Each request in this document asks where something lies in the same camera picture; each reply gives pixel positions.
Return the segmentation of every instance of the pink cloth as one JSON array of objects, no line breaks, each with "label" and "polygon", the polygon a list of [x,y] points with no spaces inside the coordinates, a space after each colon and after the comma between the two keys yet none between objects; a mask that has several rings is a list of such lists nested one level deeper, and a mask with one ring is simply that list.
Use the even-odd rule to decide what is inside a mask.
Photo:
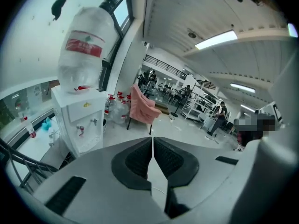
[{"label": "pink cloth", "polygon": [[131,87],[131,97],[130,118],[151,125],[154,119],[162,113],[154,108],[155,101],[147,99],[137,84]]}]

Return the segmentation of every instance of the staircase railing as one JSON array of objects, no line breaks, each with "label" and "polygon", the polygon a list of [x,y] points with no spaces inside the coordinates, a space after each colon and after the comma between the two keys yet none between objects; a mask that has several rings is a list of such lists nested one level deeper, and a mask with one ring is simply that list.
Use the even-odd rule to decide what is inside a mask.
[{"label": "staircase railing", "polygon": [[180,70],[174,68],[173,66],[165,63],[165,62],[162,62],[152,56],[149,56],[149,55],[145,55],[145,58],[144,58],[144,61],[148,62],[148,63],[151,63],[153,65],[156,65],[157,67],[160,67],[174,75],[176,75],[177,77],[180,77],[181,79],[185,80],[186,79],[186,74],[181,72]]},{"label": "staircase railing", "polygon": [[[32,158],[29,158],[21,154],[20,152],[14,150],[12,147],[7,145],[2,139],[0,139],[0,152],[3,155],[9,156],[15,174],[21,183],[20,188],[25,189],[27,192],[31,194],[34,192],[34,189],[28,183],[31,177],[35,180],[35,182],[38,185],[40,185],[43,182],[43,180],[49,177],[49,175],[52,175],[53,173],[58,171],[57,168],[51,165],[36,161]],[[25,176],[23,180],[21,179],[14,162],[23,164],[27,167],[29,173]]]},{"label": "staircase railing", "polygon": [[196,80],[196,81],[198,82],[198,84],[204,85],[205,88],[216,90],[216,85],[214,85],[210,81],[205,81],[205,80]]}]

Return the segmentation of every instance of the yellow sticker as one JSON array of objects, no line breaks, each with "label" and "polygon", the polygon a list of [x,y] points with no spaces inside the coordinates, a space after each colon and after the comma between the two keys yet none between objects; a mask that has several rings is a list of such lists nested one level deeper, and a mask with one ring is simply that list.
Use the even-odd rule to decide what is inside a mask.
[{"label": "yellow sticker", "polygon": [[88,106],[91,106],[91,105],[92,105],[92,104],[86,102],[86,103],[83,105],[83,107],[88,107]]}]

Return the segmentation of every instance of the fluorescent light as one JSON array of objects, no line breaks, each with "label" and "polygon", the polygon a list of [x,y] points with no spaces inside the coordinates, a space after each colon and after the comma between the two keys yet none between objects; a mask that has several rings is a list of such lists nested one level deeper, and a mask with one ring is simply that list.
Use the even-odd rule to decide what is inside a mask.
[{"label": "fluorescent light", "polygon": [[206,39],[205,41],[196,44],[195,47],[197,49],[201,50],[201,49],[211,47],[211,46],[223,43],[223,42],[229,42],[229,41],[233,41],[233,40],[237,40],[237,39],[238,39],[238,37],[237,37],[236,33],[233,30],[231,30],[231,31],[213,36],[209,39]]},{"label": "fluorescent light", "polygon": [[245,106],[245,105],[241,105],[241,107],[243,107],[243,108],[245,108],[245,109],[247,109],[247,110],[250,110],[251,112],[253,112],[253,113],[254,113],[254,110],[252,110],[252,109],[248,108],[248,107],[247,107],[247,106]]},{"label": "fluorescent light", "polygon": [[244,85],[240,85],[240,84],[230,83],[230,86],[238,88],[238,89],[242,89],[242,90],[245,90],[245,91],[249,91],[249,92],[252,92],[252,93],[256,92],[255,89],[244,86]]},{"label": "fluorescent light", "polygon": [[11,97],[11,99],[17,98],[19,96],[19,94],[16,94],[14,96]]},{"label": "fluorescent light", "polygon": [[292,37],[298,37],[297,30],[295,26],[291,23],[288,24],[288,29],[289,29],[289,35]]}]

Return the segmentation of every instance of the chair leg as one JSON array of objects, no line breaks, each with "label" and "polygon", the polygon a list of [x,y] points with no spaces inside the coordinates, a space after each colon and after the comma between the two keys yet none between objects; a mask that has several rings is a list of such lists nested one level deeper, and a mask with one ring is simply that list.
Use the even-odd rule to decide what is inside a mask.
[{"label": "chair leg", "polygon": [[149,134],[151,135],[151,128],[152,128],[153,124],[150,125],[150,128],[149,128]]},{"label": "chair leg", "polygon": [[129,119],[129,123],[128,123],[127,130],[129,129],[129,126],[130,126],[130,123],[131,123],[131,119],[132,119],[132,118]]}]

